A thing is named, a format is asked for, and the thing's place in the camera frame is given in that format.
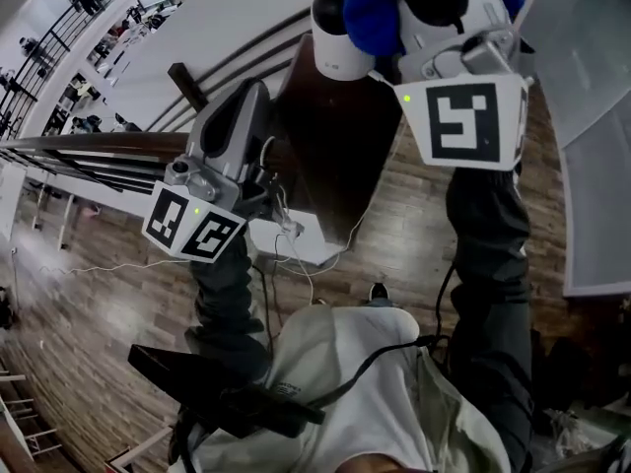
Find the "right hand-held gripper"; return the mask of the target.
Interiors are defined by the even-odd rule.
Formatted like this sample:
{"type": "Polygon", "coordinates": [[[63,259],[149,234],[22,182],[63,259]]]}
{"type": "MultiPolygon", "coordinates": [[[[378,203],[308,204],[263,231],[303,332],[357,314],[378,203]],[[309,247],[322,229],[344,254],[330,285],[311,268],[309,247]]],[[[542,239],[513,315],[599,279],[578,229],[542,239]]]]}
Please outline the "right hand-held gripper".
{"type": "Polygon", "coordinates": [[[493,28],[510,21],[503,0],[399,0],[398,12],[410,54],[398,62],[402,82],[393,91],[423,162],[513,169],[523,153],[532,79],[519,70],[519,34],[493,28]]]}

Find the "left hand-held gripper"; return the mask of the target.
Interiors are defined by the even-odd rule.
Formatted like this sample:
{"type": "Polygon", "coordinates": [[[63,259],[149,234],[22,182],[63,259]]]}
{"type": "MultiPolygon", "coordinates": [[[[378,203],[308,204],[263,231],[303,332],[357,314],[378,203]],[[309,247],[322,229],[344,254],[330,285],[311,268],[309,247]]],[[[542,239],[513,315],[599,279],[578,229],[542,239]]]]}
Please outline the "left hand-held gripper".
{"type": "Polygon", "coordinates": [[[245,79],[200,111],[186,151],[157,181],[142,235],[164,253],[185,261],[214,263],[247,223],[280,220],[277,174],[265,164],[274,137],[266,133],[270,95],[260,80],[245,79]]]}

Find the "blue cloth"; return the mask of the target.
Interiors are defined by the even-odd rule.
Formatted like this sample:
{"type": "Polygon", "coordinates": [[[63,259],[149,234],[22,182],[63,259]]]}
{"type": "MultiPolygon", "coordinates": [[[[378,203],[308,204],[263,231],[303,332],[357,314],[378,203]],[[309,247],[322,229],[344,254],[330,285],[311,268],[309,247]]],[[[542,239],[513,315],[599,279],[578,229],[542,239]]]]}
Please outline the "blue cloth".
{"type": "MultiPolygon", "coordinates": [[[[525,0],[502,0],[513,18],[525,0]]],[[[398,43],[397,0],[345,0],[343,20],[353,43],[374,56],[394,55],[398,43]]]]}

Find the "white security camera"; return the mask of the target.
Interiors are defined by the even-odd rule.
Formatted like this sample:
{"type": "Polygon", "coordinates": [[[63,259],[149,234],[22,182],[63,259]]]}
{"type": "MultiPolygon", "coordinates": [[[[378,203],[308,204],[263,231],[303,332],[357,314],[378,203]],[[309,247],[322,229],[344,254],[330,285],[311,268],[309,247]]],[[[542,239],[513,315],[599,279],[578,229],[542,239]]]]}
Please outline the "white security camera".
{"type": "Polygon", "coordinates": [[[334,81],[350,82],[366,77],[376,59],[352,42],[344,22],[344,2],[313,0],[311,25],[318,72],[334,81]]]}

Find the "person's right forearm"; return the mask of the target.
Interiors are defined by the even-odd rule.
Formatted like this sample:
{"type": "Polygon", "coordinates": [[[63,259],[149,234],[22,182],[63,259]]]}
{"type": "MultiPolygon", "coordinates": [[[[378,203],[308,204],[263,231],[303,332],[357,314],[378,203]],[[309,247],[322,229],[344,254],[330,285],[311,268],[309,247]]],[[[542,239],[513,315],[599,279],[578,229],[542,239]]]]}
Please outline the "person's right forearm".
{"type": "Polygon", "coordinates": [[[529,219],[513,171],[456,169],[446,207],[456,233],[458,314],[450,378],[491,423],[522,473],[532,434],[529,219]]]}

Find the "dark wooden stand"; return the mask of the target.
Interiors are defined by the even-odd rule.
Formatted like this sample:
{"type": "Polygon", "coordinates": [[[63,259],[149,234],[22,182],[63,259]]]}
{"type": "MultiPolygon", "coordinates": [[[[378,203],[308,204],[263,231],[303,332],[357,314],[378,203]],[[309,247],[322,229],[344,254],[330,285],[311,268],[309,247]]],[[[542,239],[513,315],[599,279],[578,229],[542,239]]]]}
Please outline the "dark wooden stand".
{"type": "Polygon", "coordinates": [[[327,242],[344,244],[366,211],[401,119],[392,89],[369,77],[330,80],[301,38],[274,101],[327,242]]]}

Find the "grey frosted glass panel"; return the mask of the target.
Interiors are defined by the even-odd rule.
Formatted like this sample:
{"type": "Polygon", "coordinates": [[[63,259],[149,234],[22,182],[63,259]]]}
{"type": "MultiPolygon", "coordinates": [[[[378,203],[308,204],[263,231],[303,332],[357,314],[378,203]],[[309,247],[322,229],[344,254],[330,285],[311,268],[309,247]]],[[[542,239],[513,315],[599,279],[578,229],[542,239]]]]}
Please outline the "grey frosted glass panel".
{"type": "Polygon", "coordinates": [[[559,147],[612,118],[631,150],[631,0],[527,0],[524,11],[559,147]]]}
{"type": "Polygon", "coordinates": [[[631,105],[619,103],[564,150],[569,296],[631,293],[631,105]]]}

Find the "wooden handrail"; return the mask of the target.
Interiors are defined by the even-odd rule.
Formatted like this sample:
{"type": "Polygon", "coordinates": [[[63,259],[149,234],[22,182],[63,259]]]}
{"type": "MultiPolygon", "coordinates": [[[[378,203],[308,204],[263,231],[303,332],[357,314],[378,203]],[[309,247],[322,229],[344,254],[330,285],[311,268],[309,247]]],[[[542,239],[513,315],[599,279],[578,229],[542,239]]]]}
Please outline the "wooden handrail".
{"type": "Polygon", "coordinates": [[[0,142],[0,150],[88,151],[131,155],[178,155],[188,140],[187,133],[95,133],[21,138],[0,142]]]}

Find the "black bars under handrail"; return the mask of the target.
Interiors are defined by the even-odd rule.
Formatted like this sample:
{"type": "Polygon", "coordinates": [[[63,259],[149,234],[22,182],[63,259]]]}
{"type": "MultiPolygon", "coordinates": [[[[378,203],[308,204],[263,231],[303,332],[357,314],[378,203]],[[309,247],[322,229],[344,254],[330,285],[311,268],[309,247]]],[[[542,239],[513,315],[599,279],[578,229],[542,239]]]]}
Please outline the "black bars under handrail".
{"type": "Polygon", "coordinates": [[[35,155],[13,150],[0,150],[0,159],[50,173],[53,177],[85,179],[117,192],[130,191],[146,195],[151,192],[155,182],[164,178],[165,171],[160,163],[135,167],[133,160],[119,160],[113,164],[108,163],[106,158],[90,157],[85,161],[63,157],[61,154],[35,155]]]}

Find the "white base board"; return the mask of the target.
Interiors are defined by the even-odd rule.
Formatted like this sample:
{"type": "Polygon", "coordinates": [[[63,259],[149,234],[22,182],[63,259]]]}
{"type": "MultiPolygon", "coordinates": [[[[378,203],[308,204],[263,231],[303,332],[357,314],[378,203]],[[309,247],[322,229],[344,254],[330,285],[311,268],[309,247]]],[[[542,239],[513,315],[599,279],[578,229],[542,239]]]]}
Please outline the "white base board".
{"type": "Polygon", "coordinates": [[[248,224],[248,229],[253,246],[258,252],[278,254],[281,258],[298,254],[303,262],[320,266],[342,251],[344,244],[324,239],[317,216],[300,211],[291,211],[290,214],[293,220],[305,228],[293,242],[296,251],[293,251],[289,241],[281,235],[281,228],[277,224],[256,219],[248,224]]]}

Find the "black metal railing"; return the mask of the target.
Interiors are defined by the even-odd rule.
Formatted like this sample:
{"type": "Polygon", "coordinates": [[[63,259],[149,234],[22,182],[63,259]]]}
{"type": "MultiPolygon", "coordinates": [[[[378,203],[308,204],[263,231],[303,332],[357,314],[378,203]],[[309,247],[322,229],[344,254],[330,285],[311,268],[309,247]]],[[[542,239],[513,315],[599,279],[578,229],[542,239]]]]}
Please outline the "black metal railing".
{"type": "Polygon", "coordinates": [[[114,0],[96,0],[101,10],[89,16],[73,0],[29,0],[5,31],[0,32],[0,139],[19,135],[50,77],[93,21],[114,0]],[[46,78],[19,45],[32,37],[52,58],[46,78]]]}

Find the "black chest-mounted device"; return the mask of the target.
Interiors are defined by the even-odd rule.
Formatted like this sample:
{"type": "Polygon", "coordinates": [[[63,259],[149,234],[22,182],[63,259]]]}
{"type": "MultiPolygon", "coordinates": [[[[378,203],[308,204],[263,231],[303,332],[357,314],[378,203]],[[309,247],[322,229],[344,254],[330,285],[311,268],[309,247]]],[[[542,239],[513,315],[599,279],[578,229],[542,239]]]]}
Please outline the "black chest-mounted device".
{"type": "Polygon", "coordinates": [[[244,439],[265,429],[293,439],[324,412],[248,382],[204,357],[134,344],[129,364],[188,410],[206,429],[244,439]]]}

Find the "person's white shirt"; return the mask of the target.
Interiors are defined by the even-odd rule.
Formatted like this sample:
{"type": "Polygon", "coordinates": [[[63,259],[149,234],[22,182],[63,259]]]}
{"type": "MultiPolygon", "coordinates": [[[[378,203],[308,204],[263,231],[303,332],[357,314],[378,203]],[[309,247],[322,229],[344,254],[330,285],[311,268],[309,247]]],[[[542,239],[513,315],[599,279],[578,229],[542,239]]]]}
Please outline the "person's white shirt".
{"type": "Polygon", "coordinates": [[[400,308],[312,305],[292,314],[276,345],[267,388],[308,403],[354,379],[325,407],[321,425],[288,439],[260,430],[190,439],[195,473],[335,473],[379,454],[437,473],[511,473],[498,432],[414,346],[420,333],[400,308]]]}

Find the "white metal rack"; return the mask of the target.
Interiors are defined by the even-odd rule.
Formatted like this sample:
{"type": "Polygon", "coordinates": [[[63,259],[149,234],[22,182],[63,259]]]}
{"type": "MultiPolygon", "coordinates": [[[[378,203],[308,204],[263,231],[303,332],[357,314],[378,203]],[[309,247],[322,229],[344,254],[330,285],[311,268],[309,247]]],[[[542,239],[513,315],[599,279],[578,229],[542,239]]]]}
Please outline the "white metal rack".
{"type": "Polygon", "coordinates": [[[56,438],[57,430],[39,425],[39,414],[33,398],[19,394],[19,382],[26,382],[24,374],[12,374],[0,367],[0,417],[9,426],[17,443],[31,460],[62,448],[56,438]]]}

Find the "black bag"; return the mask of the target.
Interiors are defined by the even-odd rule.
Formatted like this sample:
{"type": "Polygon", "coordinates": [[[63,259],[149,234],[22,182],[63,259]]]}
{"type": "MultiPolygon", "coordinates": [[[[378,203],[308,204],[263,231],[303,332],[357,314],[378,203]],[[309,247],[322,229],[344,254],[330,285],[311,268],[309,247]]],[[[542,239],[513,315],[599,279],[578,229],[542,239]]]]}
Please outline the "black bag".
{"type": "Polygon", "coordinates": [[[561,337],[551,348],[539,331],[532,341],[532,390],[539,412],[566,412],[575,403],[604,407],[628,394],[631,382],[619,374],[620,364],[603,353],[591,354],[573,340],[561,337]]]}

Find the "clear plastic bag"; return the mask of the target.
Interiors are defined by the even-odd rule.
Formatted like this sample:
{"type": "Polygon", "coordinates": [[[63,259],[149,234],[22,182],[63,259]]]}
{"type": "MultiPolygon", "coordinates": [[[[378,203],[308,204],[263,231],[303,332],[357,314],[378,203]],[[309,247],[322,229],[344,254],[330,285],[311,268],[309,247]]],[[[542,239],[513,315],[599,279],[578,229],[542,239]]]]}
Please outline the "clear plastic bag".
{"type": "Polygon", "coordinates": [[[579,419],[573,412],[545,409],[551,426],[554,450],[559,458],[569,458],[595,449],[590,439],[579,426],[579,419]]]}

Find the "small dark wooden post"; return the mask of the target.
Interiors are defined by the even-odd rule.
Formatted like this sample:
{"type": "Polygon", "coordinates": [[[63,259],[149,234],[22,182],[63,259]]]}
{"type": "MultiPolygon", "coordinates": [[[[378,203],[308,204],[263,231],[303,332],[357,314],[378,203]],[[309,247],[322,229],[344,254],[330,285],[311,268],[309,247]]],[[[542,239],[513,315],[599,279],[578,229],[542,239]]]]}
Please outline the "small dark wooden post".
{"type": "Polygon", "coordinates": [[[197,82],[192,78],[186,66],[174,63],[168,70],[168,75],[179,89],[181,95],[188,101],[196,112],[203,110],[208,104],[197,82]]]}

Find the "white table frame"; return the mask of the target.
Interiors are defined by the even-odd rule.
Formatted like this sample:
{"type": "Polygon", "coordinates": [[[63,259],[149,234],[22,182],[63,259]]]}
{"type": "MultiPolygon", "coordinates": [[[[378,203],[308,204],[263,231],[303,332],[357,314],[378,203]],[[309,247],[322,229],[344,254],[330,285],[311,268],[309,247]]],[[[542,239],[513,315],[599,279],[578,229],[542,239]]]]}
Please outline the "white table frame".
{"type": "Polygon", "coordinates": [[[76,196],[70,193],[64,197],[53,186],[49,185],[47,181],[43,181],[39,184],[37,190],[37,200],[35,203],[35,214],[32,219],[31,229],[36,232],[42,231],[42,215],[45,211],[45,207],[48,204],[50,198],[64,199],[65,207],[63,211],[62,222],[58,231],[56,247],[58,251],[64,251],[68,248],[68,244],[65,241],[67,227],[71,217],[71,211],[75,204],[76,196]]]}

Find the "white frame with red edge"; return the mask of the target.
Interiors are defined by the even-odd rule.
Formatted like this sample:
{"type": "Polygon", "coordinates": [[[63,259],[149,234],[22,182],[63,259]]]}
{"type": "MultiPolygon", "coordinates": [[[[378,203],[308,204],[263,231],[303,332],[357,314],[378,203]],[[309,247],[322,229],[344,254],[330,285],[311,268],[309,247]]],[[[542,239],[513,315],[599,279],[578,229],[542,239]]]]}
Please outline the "white frame with red edge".
{"type": "Polygon", "coordinates": [[[134,447],[127,447],[118,455],[105,461],[105,473],[134,473],[133,463],[151,448],[168,438],[172,426],[166,426],[134,447]]]}

